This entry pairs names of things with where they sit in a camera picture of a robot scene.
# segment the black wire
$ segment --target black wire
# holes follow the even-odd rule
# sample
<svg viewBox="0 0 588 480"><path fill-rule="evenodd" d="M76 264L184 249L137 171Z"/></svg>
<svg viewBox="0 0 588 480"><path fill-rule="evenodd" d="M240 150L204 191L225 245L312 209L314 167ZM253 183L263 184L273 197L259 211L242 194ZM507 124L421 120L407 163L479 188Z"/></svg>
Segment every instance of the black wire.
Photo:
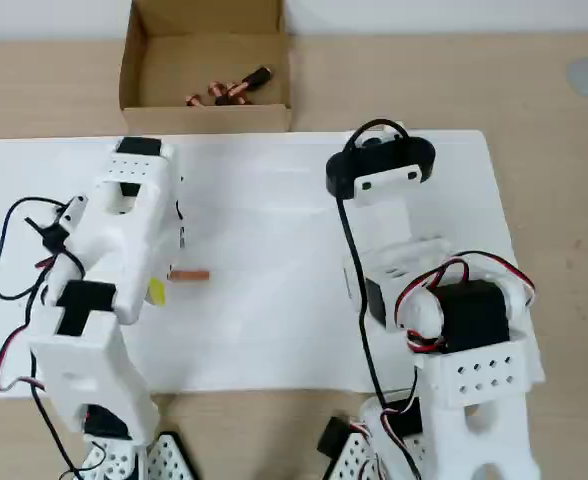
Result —
<svg viewBox="0 0 588 480"><path fill-rule="evenodd" d="M356 140L367 130L372 127L376 127L379 125L387 125L395 129L403 138L408 138L409 135L407 131L401 127L396 122L391 120L387 120L384 118L371 120L366 124L362 125L358 128L352 136L349 138L345 147L343 148L343 152L349 152L356 148ZM356 244L354 243L354 236L352 235L352 230L350 228L350 223L347 218L347 214L345 212L345 205L343 204L343 200L339 197L336 198L336 206L338 208L338 214L341 219L341 225L343 226L343 232L345 233L345 240L347 241L347 246L350 250L350 254L352 256L352 261L354 262L354 269L356 271L356 278L358 280L358 287L361 294L361 308L358 314L358 326L361 332L361 341L363 343L363 352L365 353L365 359L367 360L367 368L370 371L370 376L372 377L372 384L374 385L374 391L376 392L376 396L378 397L378 401L381 404L381 409L384 410L387 408L387 401L385 400L385 395L383 394L383 390L381 388L381 384L378 380L378 375L376 374L376 367L374 366L374 360L372 359L372 352L370 350L369 341L367 339L367 330L365 328L365 314L367 313L367 289L365 287L365 274L363 273L363 265L361 263L361 258L358 254L358 249L356 248ZM414 381L412 383L412 389L410 390L410 396L408 397L408 402L411 401L414 392L416 391L416 384L418 382L418 371L416 367L414 368ZM417 480L421 480L421 472L419 471L414 458L412 455L406 451L406 449L401 448L405 459L410 467L410 470L414 474L414 477Z"/></svg>
<svg viewBox="0 0 588 480"><path fill-rule="evenodd" d="M98 467L100 467L101 465L103 465L103 463L105 463L105 460L107 458L107 452L105 451L105 449L103 447L101 447L98 443L96 442L92 442L92 445L94 445L96 448L98 448L101 452L103 452L103 458L101 458L101 461L98 462L96 465L93 465L91 467L84 467L84 468L79 468L78 471L79 472L91 472L92 470L96 470ZM71 470L65 470L63 473L61 473L61 476L58 477L58 480L63 480L63 478L65 478L66 475L69 475L70 473L72 473Z"/></svg>
<svg viewBox="0 0 588 480"><path fill-rule="evenodd" d="M78 257L76 255L74 255L72 252L70 252L65 247L63 247L63 250L61 250L61 254L65 255L67 258L69 258L74 263L74 265L76 265L76 268L78 269L79 273L81 274L81 278L85 277L85 267L83 266L83 264L81 263L81 261L78 259Z"/></svg>
<svg viewBox="0 0 588 480"><path fill-rule="evenodd" d="M23 197L23 198L17 200L16 202L14 202L14 204L12 204L12 206L9 208L9 210L5 214L5 220L3 221L3 228L1 230L1 236L0 236L0 262L1 262L1 256L3 254L3 247L5 246L5 238L7 236L7 228L8 228L10 219L12 217L12 214L21 204L23 204L25 202L42 202L42 203L49 203L51 205L56 205L58 207L65 207L64 203L59 202L58 200L53 200L51 198L45 198L45 197ZM66 255L70 260L72 260L72 262L74 262L74 264L79 269L81 276L85 276L85 268L83 267L83 264L80 262L80 260L75 255L73 255L72 253L67 251L66 249L63 250L62 253L64 255ZM26 295L29 295L27 302L25 303L25 321L24 321L23 326L28 326L32 321L32 308L34 307L34 300L38 296L38 291L39 291L41 285L43 285L43 283L45 282L45 278L47 277L47 274L52 269L53 265L54 265L54 262L52 262L47 267L43 268L41 270L41 272L39 273L38 278L36 279L34 284L31 287L23 290L22 292L15 294L15 295L5 295L0 292L0 299L7 300L7 301L18 300L20 298L25 297ZM1 347L1 351L3 348L7 348L6 344L9 342L10 338L11 338L11 336L5 340L5 342L3 343L3 346ZM30 364L31 364L30 365L30 376L32 378L36 378L37 362L36 362L36 357L34 356L33 352L30 352ZM41 417L43 417L43 421L45 422L45 425L47 426L48 430L50 431L50 434L52 435L52 439L54 440L54 443L56 443L56 447L58 448L58 451L61 454L61 457L63 457L63 460L65 461L65 463L69 467L68 473L73 473L77 480L83 480L83 478L81 477L81 474L79 473L80 472L79 469L77 469L74 466L74 463L72 463L72 460L70 459L69 455L67 454L67 451L65 450L65 447L63 446L63 443L61 442L61 439L58 435L58 432L56 431L56 428L54 428L54 425L52 424L52 421L51 421L49 415L47 414L47 411L45 410L45 407L43 406L41 399L38 396L36 386L30 385L30 391L32 393L32 398L34 399L34 403L36 404L36 408L38 409L39 413L41 414Z"/></svg>
<svg viewBox="0 0 588 480"><path fill-rule="evenodd" d="M181 209L178 208L178 200L176 201L176 213L178 214L178 219L182 222L183 221L183 214L181 213Z"/></svg>
<svg viewBox="0 0 588 480"><path fill-rule="evenodd" d="M16 202L14 202L12 204L12 206L9 208L9 210L7 211L7 213L5 214L5 220L3 220L3 228L1 230L1 236L0 236L0 263L1 263L1 256L3 254L3 247L5 246L5 237L7 236L7 227L9 226L10 219L12 218L12 214L21 204L26 203L26 202L49 203L50 205L56 205L58 207L65 206L64 203L59 202L58 200L53 200L51 198L45 198L45 197L23 197L23 198L17 200ZM1 291L0 291L0 299L7 300L7 301L18 300L19 298L23 298L25 295L28 295L32 291L33 288L34 288L34 285L30 286L29 288L26 288L22 292L17 293L15 295L5 295L5 294L1 293Z"/></svg>
<svg viewBox="0 0 588 480"><path fill-rule="evenodd" d="M25 317L28 321L31 320L32 306L34 305L34 299L36 298L36 292L38 291L39 287L43 283L44 279L45 279L45 276L43 275L43 279L40 281L38 286L36 288L34 288L32 293L30 294L27 305L25 306ZM33 352L30 352L30 362L31 362L30 376L36 377L36 357L34 356ZM38 392L36 391L36 387L34 385L31 385L30 391L32 392L32 398L34 399L34 404L36 405L36 408L38 409L39 413L41 414L41 417L43 418L43 421L45 422L47 429L50 431L50 434L52 435L52 439L54 440L54 443L56 444L56 448L58 449L58 451L61 454L61 457L63 458L65 463L67 464L69 472L74 473L74 476L77 478L77 480L83 480L83 478L81 477L81 474L79 473L79 470L74 466L74 463L72 463L72 459L67 454L67 450L65 450L65 447L63 446L63 442L61 442L61 438L59 437L58 432L56 431L56 428L54 427L54 424L52 423L52 420L50 419L50 416L47 414L47 411L45 410L45 407L43 406L43 402L41 402L41 399L38 396Z"/></svg>
<svg viewBox="0 0 588 480"><path fill-rule="evenodd" d="M372 377L372 383L374 384L374 391L378 397L378 401L381 404L381 408L387 408L387 401L383 395L381 389L381 383L378 380L376 374L376 367L374 366L374 360L372 359L372 352L370 350L370 343L367 339L367 330L365 328L365 314L367 313L367 290L365 288L365 275L363 274L363 265L361 264L361 258L358 255L356 244L354 243L354 237L352 230L350 229L350 223L345 213L345 205L343 200L340 198L336 199L336 206L338 207L338 215L341 218L341 225L343 226L343 232L345 233L345 240L347 240L347 246L350 249L352 255L352 261L354 262L354 269L356 270L356 278L358 279L358 288L361 293L361 309L358 313L358 328L361 332L361 342L363 343L363 352L365 353L365 360L367 361L367 368L370 371Z"/></svg>
<svg viewBox="0 0 588 480"><path fill-rule="evenodd" d="M373 127L378 127L380 125L387 125L388 127L391 127L394 130L396 130L401 137L409 138L409 134L407 133L407 130L405 130L403 127L401 127L398 123L393 122L392 120L388 120L386 118L377 118L375 120L370 120L369 122L367 122L364 125L361 125L349 138L349 140L345 144L345 147L343 148L343 152L347 152L348 150L353 150L354 148L356 148L356 140L358 140L358 138L361 135L363 135L369 129L371 129Z"/></svg>

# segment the table surface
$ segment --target table surface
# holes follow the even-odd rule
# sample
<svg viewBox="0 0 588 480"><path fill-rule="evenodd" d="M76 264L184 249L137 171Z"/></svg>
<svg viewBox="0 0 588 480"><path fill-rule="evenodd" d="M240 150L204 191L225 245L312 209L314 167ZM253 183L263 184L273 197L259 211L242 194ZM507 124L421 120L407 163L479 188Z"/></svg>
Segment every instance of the table surface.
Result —
<svg viewBox="0 0 588 480"><path fill-rule="evenodd" d="M120 41L0 43L0 138L115 135ZM588 99L565 79L588 34L308 37L292 40L295 130L372 117L485 132L521 266L536 281L548 381L529 396L546 478L588 478ZM322 391L158 398L206 479L319 479L328 417L363 397ZM74 458L78 435L63 432ZM0 478L57 477L63 463L27 400L0 400Z"/></svg>

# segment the cardboard box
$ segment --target cardboard box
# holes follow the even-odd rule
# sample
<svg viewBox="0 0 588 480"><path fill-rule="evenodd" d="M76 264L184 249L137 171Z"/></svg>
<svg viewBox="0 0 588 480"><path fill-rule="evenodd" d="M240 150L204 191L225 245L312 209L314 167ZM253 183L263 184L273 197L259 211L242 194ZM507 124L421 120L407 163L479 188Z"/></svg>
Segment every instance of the cardboard box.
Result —
<svg viewBox="0 0 588 480"><path fill-rule="evenodd" d="M119 101L131 133L283 132L290 126L282 0L133 0ZM261 65L272 80L254 105L213 106L208 83L240 82ZM201 94L206 107L186 107Z"/></svg>

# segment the yellow label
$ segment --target yellow label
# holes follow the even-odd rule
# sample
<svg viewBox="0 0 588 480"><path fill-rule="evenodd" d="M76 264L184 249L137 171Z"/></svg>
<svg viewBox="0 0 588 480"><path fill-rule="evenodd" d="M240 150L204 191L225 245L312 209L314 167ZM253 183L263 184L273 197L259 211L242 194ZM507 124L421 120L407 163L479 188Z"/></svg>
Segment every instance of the yellow label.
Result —
<svg viewBox="0 0 588 480"><path fill-rule="evenodd" d="M158 305L159 307L165 306L165 284L158 278L153 277L150 280L150 286L147 288L147 293L152 305Z"/></svg>

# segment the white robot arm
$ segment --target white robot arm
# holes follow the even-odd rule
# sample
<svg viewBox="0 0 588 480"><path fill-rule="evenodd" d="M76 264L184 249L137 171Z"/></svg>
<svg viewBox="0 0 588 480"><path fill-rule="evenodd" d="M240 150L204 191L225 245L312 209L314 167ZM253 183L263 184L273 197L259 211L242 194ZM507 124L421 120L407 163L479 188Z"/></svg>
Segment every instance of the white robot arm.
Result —
<svg viewBox="0 0 588 480"><path fill-rule="evenodd" d="M391 128L386 140L359 144L379 125ZM455 252L445 239L384 244L359 255L352 238L343 202L396 200L397 211L405 208L399 192L431 175L435 151L425 143L376 120L327 164L351 252L344 263L348 294L360 311L377 397L363 405L360 422L333 418L328 425L319 443L334 460L326 478L481 480L492 465L505 480L536 480L525 394L543 374L526 317L535 295L531 280L494 254ZM380 388L365 317L409 350L415 367L409 396Z"/></svg>
<svg viewBox="0 0 588 480"><path fill-rule="evenodd" d="M183 243L181 181L168 145L126 137L87 194L74 197L53 225L33 225L56 255L44 301L59 321L30 346L65 425L124 459L109 472L112 480L147 478L159 413L121 326L138 320L146 297L164 302L161 279Z"/></svg>

